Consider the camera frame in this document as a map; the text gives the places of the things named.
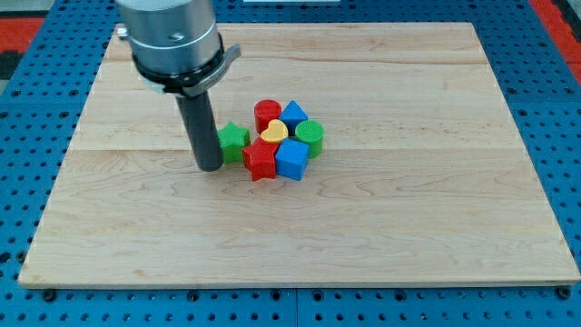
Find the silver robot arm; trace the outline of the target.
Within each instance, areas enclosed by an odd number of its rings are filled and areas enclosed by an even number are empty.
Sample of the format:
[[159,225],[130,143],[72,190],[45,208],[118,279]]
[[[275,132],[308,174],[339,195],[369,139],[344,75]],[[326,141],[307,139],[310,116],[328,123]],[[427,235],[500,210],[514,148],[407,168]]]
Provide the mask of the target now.
[[241,56],[223,46],[211,0],[116,0],[140,75],[160,93],[208,91]]

